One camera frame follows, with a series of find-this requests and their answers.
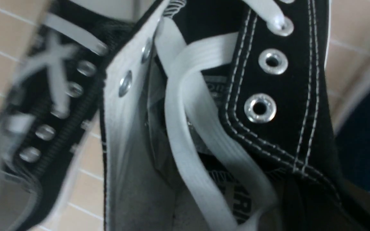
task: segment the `white shoelace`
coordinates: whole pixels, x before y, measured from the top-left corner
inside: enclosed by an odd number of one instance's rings
[[[276,28],[284,25],[284,15],[273,0],[244,0],[260,17]],[[165,119],[169,143],[179,173],[194,197],[211,230],[257,230],[260,216],[277,203],[272,185],[249,154],[222,128],[218,109],[201,70],[232,61],[237,34],[202,39],[186,45],[172,19],[163,19],[155,39],[158,57],[168,82]],[[192,141],[187,117],[214,156],[239,180],[252,198],[256,212],[238,226],[220,190],[209,176]],[[282,224],[277,210],[276,227]]]

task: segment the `high-top sneaker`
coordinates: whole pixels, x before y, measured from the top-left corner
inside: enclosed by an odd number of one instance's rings
[[[370,67],[338,114],[336,142],[344,176],[370,192]]]
[[[328,0],[157,0],[107,68],[106,231],[370,230],[339,167],[328,30]]]
[[[52,2],[0,111],[0,231],[26,231],[60,202],[102,102],[106,60],[131,28]]]

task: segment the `lace hole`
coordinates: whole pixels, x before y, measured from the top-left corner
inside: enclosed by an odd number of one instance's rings
[[[264,72],[274,75],[282,74],[288,68],[285,54],[276,49],[264,50],[259,56],[258,63]]]
[[[119,97],[126,95],[132,85],[132,72],[128,71],[126,76],[119,82]]]
[[[55,135],[55,129],[53,129],[53,127],[51,126],[44,124],[38,127],[37,131],[35,132],[35,135],[42,140],[50,141]]]
[[[95,74],[95,72],[97,71],[97,68],[95,67],[94,64],[86,60],[82,60],[78,63],[77,70],[79,71],[79,73],[90,77]]]
[[[34,147],[25,148],[19,157],[28,163],[35,163],[41,157],[41,151]]]
[[[247,99],[244,111],[249,121],[267,123],[276,115],[276,103],[269,95],[259,93]]]
[[[95,46],[94,53],[99,55],[99,56],[104,56],[108,53],[108,46],[106,44],[100,42]]]
[[[263,115],[266,113],[266,105],[263,102],[257,102],[253,107],[252,110],[258,115]]]
[[[72,98],[78,98],[84,93],[84,89],[81,87],[81,85],[75,83],[75,82],[69,82],[68,83],[68,92],[67,95],[71,96]]]
[[[273,24],[267,23],[266,24],[268,29],[275,35],[279,36],[289,36],[294,31],[294,23],[285,16],[285,24],[282,26],[282,28],[276,28]]]

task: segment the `double stitching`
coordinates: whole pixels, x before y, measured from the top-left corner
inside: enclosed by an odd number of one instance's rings
[[[296,155],[295,155],[295,162],[294,162],[294,168],[292,169],[293,172],[296,171],[296,163],[298,162],[299,159],[299,151],[301,150],[301,145],[302,145],[302,140],[304,137],[304,131],[305,131],[305,124],[308,118],[308,113],[309,113],[309,103],[311,99],[311,83],[312,83],[312,50],[313,50],[313,45],[312,45],[312,18],[311,18],[311,2],[308,0],[308,18],[309,18],[309,78],[308,78],[308,96],[307,96],[307,101],[306,101],[306,110],[305,110],[305,115],[304,115],[304,120],[302,121],[302,128],[301,128],[301,134],[299,135],[299,141],[298,141],[298,146],[296,148]]]
[[[302,167],[302,172],[305,172],[305,167],[308,166],[308,160],[311,155],[311,146],[312,146],[312,140],[315,134],[315,128],[318,118],[318,111],[319,111],[319,52],[318,52],[318,33],[317,33],[317,25],[316,25],[316,8],[315,8],[315,0],[312,0],[312,13],[313,13],[313,24],[314,24],[314,35],[315,35],[315,53],[316,53],[316,104],[315,104],[315,116],[314,121],[312,124],[312,131],[311,136],[308,141],[308,151],[306,153],[305,158],[305,165]]]
[[[231,128],[232,132],[238,136],[239,138],[243,139],[245,142],[247,142],[249,145],[253,146],[254,148],[256,148],[258,151],[260,151],[261,153],[287,165],[287,166],[290,166],[292,168],[294,168],[294,166],[289,163],[289,162],[286,162],[286,161],[283,161],[282,159],[278,158],[277,156],[274,156],[272,154],[270,154],[269,152],[263,150],[260,146],[258,146],[257,144],[254,144],[252,141],[248,140],[244,135],[241,135],[238,133],[238,131],[232,126],[231,122],[230,122],[230,119],[229,119],[229,102],[230,102],[230,99],[231,99],[231,94],[232,94],[232,91],[233,91],[233,84],[235,82],[235,75],[236,75],[236,70],[238,68],[238,65],[239,65],[239,60],[240,60],[240,57],[241,57],[241,53],[242,53],[242,49],[244,47],[244,42],[245,42],[245,38],[246,38],[246,33],[247,33],[247,27],[248,27],[248,22],[249,22],[249,19],[251,18],[251,12],[252,10],[249,10],[248,12],[248,17],[247,19],[245,20],[245,27],[244,27],[244,32],[242,34],[242,39],[241,39],[241,46],[238,50],[238,56],[237,56],[237,59],[236,59],[236,63],[235,63],[235,68],[233,70],[233,74],[232,74],[232,80],[231,80],[231,85],[230,85],[230,90],[229,90],[229,93],[228,93],[228,97],[227,97],[227,100],[226,100],[226,104],[225,104],[225,117],[226,117],[226,122],[227,124],[229,125],[229,127]],[[251,45],[252,45],[252,41],[253,41],[253,35],[254,35],[254,31],[255,31],[255,27],[256,27],[256,22],[257,22],[257,16],[254,20],[254,25],[253,25],[253,29],[252,29],[252,33],[251,33],[251,39],[250,39],[250,44],[249,44],[249,47],[248,47],[248,53],[245,57],[245,61],[244,61],[244,65],[243,65],[243,69],[242,69],[242,75],[241,75],[241,80],[240,80],[240,83],[239,83],[239,87],[238,87],[238,93],[237,93],[237,96],[236,96],[236,99],[235,99],[235,106],[234,106],[234,109],[233,109],[233,116],[235,117],[237,123],[239,126],[241,126],[244,130],[246,130],[249,134],[253,135],[255,138],[257,138],[260,142],[262,142],[263,144],[267,145],[267,146],[270,146],[278,151],[280,151],[282,154],[286,155],[287,157],[291,158],[291,159],[294,159],[294,157],[292,155],[290,155],[288,152],[286,152],[285,150],[279,148],[278,146],[272,144],[272,143],[269,143],[267,142],[266,140],[263,140],[261,139],[256,133],[252,132],[250,129],[248,129],[247,127],[245,127],[238,119],[238,117],[236,116],[236,101],[238,100],[238,95],[240,93],[240,88],[241,88],[241,84],[242,84],[242,79],[243,79],[243,75],[244,75],[244,72],[245,72],[245,66],[246,66],[246,62],[247,62],[247,59],[249,57],[249,54],[251,52]],[[304,162],[301,161],[301,160],[297,160],[297,162],[299,164],[302,164],[304,165]],[[311,165],[308,165],[306,164],[306,167],[309,168],[314,174],[317,174],[319,177],[321,177],[328,185],[330,185],[330,187],[332,188],[332,190],[334,191],[335,193],[335,196],[337,197],[338,200],[340,200],[340,197],[339,197],[339,193],[337,192],[336,190],[336,187],[333,185],[333,183],[327,178],[325,177],[320,171],[318,171],[317,169],[315,169],[314,167],[312,167]],[[307,174],[305,171],[301,171],[300,174],[302,174],[304,177],[318,183],[318,184],[321,184],[319,180],[317,180],[316,178],[314,177],[311,177],[309,174]]]

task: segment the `white stitching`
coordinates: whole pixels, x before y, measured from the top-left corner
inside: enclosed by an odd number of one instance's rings
[[[290,166],[290,167],[294,168],[294,166],[293,166],[292,164],[290,164],[289,162],[282,161],[280,158],[278,158],[278,157],[275,157],[275,156],[271,155],[269,152],[267,152],[267,151],[263,150],[260,146],[258,146],[258,145],[256,145],[256,144],[252,143],[252,141],[250,141],[250,140],[248,140],[247,138],[245,138],[245,136],[243,136],[243,135],[239,134],[239,133],[238,133],[238,131],[236,131],[236,129],[232,126],[231,121],[230,121],[230,119],[229,119],[229,111],[228,111],[228,108],[229,108],[229,102],[230,102],[230,99],[231,99],[232,88],[233,88],[233,84],[234,84],[234,81],[235,81],[236,70],[237,70],[237,67],[238,67],[238,64],[239,64],[239,59],[240,59],[240,57],[241,57],[242,48],[243,48],[243,44],[244,44],[245,37],[246,37],[246,33],[247,33],[248,21],[249,21],[249,19],[250,19],[250,18],[251,18],[251,10],[248,12],[248,17],[247,17],[247,19],[246,19],[246,21],[245,21],[245,29],[244,29],[244,33],[242,34],[241,46],[240,46],[239,51],[238,51],[238,56],[237,56],[237,59],[236,59],[235,68],[234,68],[234,70],[233,70],[233,74],[232,74],[231,85],[230,85],[230,87],[229,87],[228,97],[227,97],[227,101],[226,101],[226,104],[225,104],[225,117],[226,117],[226,122],[227,122],[227,124],[229,125],[229,127],[231,128],[232,132],[233,132],[235,135],[237,135],[238,137],[240,137],[240,138],[242,138],[243,140],[245,140],[245,142],[247,142],[247,143],[249,143],[251,146],[253,146],[253,147],[257,148],[257,149],[258,149],[259,151],[261,151],[262,153],[264,153],[264,154],[266,154],[266,155],[268,155],[268,156],[270,156],[270,157],[272,157],[272,158],[276,159],[277,161],[280,161],[280,162],[282,162],[282,163],[284,163],[284,164],[286,164],[286,165],[288,165],[288,166]],[[248,58],[249,53],[251,52],[251,44],[252,44],[252,41],[253,41],[253,35],[254,35],[254,31],[255,31],[255,26],[256,26],[256,20],[257,20],[257,18],[255,18],[255,22],[254,22],[254,25],[253,25],[252,34],[251,34],[251,40],[250,40],[250,46],[249,46],[249,51],[248,51],[248,54],[247,54],[246,58]],[[291,156],[291,155],[290,155],[288,152],[286,152],[285,150],[283,150],[283,149],[279,148],[279,147],[278,147],[278,146],[276,146],[276,145],[273,145],[273,144],[271,144],[271,143],[267,142],[266,140],[263,140],[263,139],[259,138],[257,134],[255,134],[254,132],[252,132],[251,130],[249,130],[248,128],[246,128],[246,127],[245,127],[245,126],[244,126],[244,125],[239,121],[238,117],[236,116],[236,112],[235,112],[235,111],[236,111],[236,110],[234,110],[234,112],[233,112],[233,113],[234,113],[234,116],[235,116],[235,119],[237,120],[238,124],[242,126],[242,128],[243,128],[244,130],[246,130],[247,132],[249,132],[251,135],[255,136],[255,137],[256,137],[258,140],[260,140],[262,143],[264,143],[264,144],[266,144],[266,145],[269,145],[269,146],[271,146],[272,148],[277,149],[278,151],[282,152],[283,154],[285,154],[285,155],[286,155],[286,156],[288,156],[289,158],[292,158],[292,159],[294,158],[293,156]],[[298,160],[298,163],[299,163],[299,164],[303,164],[303,161]],[[339,194],[338,194],[338,192],[337,192],[337,190],[336,190],[336,187],[333,185],[333,183],[332,183],[328,178],[326,178],[326,177],[325,177],[325,176],[324,176],[320,171],[318,171],[317,169],[315,169],[315,168],[314,168],[314,167],[312,167],[312,166],[307,166],[307,168],[309,168],[309,169],[313,170],[315,174],[317,174],[317,175],[319,175],[320,177],[322,177],[322,179],[323,179],[325,182],[327,182],[327,183],[332,187],[332,189],[333,189],[333,190],[334,190],[334,192],[335,192],[336,197],[338,198],[338,200],[340,200],[340,197],[339,197]],[[301,172],[301,174],[303,174],[303,176],[304,176],[304,177],[307,177],[308,179],[310,179],[310,180],[312,180],[312,181],[314,181],[314,182],[316,182],[316,183],[320,183],[317,179],[315,179],[315,178],[311,177],[310,175],[308,175],[308,174],[307,174],[307,173],[305,173],[304,171],[303,171],[303,172]]]
[[[306,110],[305,110],[305,115],[304,115],[304,120],[302,121],[302,128],[301,128],[301,134],[299,135],[299,141],[298,141],[298,146],[296,148],[296,155],[295,155],[295,162],[294,162],[294,169],[292,171],[295,171],[296,169],[296,163],[298,162],[299,158],[299,151],[301,149],[302,145],[302,139],[304,137],[304,131],[305,131],[305,124],[306,120],[308,118],[308,113],[309,113],[309,103],[311,99],[311,83],[312,83],[312,22],[311,22],[311,1],[308,0],[308,15],[309,15],[309,79],[308,79],[308,98],[306,101]]]
[[[315,116],[312,124],[311,136],[308,141],[308,151],[306,153],[305,165],[302,167],[302,172],[305,172],[305,168],[308,166],[309,157],[311,155],[311,146],[312,140],[315,134],[316,122],[318,119],[319,112],[319,52],[318,52],[318,33],[316,27],[316,9],[315,9],[315,0],[312,0],[312,13],[313,13],[313,24],[315,30],[315,54],[316,54],[316,105],[315,105]]]

